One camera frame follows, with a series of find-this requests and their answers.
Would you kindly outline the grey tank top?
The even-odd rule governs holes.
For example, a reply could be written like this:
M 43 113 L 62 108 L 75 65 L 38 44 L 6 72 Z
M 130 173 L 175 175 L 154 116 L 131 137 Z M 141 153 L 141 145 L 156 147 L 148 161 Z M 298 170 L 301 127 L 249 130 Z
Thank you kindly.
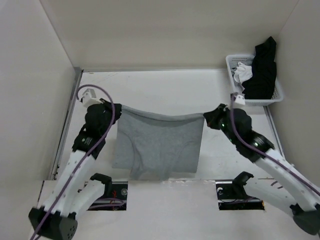
M 130 178 L 198 170 L 204 128 L 202 113 L 163 115 L 123 105 L 117 120 L 114 169 L 130 170 Z

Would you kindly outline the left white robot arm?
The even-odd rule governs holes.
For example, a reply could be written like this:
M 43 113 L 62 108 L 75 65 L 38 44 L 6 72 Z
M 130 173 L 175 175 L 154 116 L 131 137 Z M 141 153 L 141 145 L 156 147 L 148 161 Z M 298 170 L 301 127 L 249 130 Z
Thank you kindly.
M 33 207 L 28 218 L 33 227 L 31 239 L 71 240 L 78 227 L 79 217 L 98 198 L 112 195 L 112 179 L 96 173 L 81 189 L 87 172 L 106 144 L 106 136 L 122 114 L 120 103 L 103 99 L 86 108 L 84 125 L 75 138 L 69 160 L 49 198 Z

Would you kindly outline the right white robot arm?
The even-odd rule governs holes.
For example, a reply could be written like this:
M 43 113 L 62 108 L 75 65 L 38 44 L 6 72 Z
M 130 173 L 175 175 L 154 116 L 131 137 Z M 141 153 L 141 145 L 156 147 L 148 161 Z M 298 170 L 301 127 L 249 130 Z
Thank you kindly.
M 253 174 L 241 172 L 232 181 L 232 192 L 238 198 L 255 197 L 289 215 L 309 235 L 320 232 L 320 189 L 275 149 L 272 142 L 252 128 L 252 118 L 240 108 L 220 104 L 204 113 L 207 126 L 220 130 L 244 158 L 267 172 L 282 190 L 254 180 Z

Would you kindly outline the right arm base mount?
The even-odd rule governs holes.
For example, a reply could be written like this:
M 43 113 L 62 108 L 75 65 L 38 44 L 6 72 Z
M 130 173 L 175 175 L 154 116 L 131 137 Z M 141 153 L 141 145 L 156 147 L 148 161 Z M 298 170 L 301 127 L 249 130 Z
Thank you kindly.
M 264 211 L 265 205 L 259 198 L 245 192 L 237 193 L 231 180 L 215 182 L 218 208 L 221 211 Z

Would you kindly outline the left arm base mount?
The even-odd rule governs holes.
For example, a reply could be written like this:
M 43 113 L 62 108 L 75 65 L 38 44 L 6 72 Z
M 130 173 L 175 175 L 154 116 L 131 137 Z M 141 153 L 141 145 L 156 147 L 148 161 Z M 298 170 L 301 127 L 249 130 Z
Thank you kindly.
M 102 196 L 93 202 L 89 211 L 126 211 L 128 182 L 109 183 Z

